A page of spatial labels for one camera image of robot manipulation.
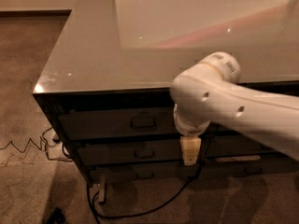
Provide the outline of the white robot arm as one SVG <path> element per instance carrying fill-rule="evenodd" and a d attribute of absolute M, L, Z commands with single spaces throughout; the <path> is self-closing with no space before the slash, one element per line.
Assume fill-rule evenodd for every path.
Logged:
<path fill-rule="evenodd" d="M 299 98 L 245 88 L 239 78 L 239 63 L 225 52 L 180 73 L 170 86 L 178 132 L 198 137 L 214 122 L 298 161 Z"/>

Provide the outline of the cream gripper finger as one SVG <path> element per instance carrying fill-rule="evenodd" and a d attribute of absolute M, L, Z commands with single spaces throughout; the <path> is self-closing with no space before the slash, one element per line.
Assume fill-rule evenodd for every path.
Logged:
<path fill-rule="evenodd" d="M 195 165 L 201 148 L 201 139 L 199 137 L 180 137 L 180 147 L 182 159 L 185 166 Z"/>

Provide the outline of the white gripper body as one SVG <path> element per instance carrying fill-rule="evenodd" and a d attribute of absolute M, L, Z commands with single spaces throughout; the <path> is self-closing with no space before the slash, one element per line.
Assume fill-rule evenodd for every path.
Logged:
<path fill-rule="evenodd" d="M 177 105 L 174 107 L 173 117 L 177 131 L 183 136 L 200 136 L 210 124 L 208 120 L 200 120 L 197 124 L 191 124 L 179 114 Z"/>

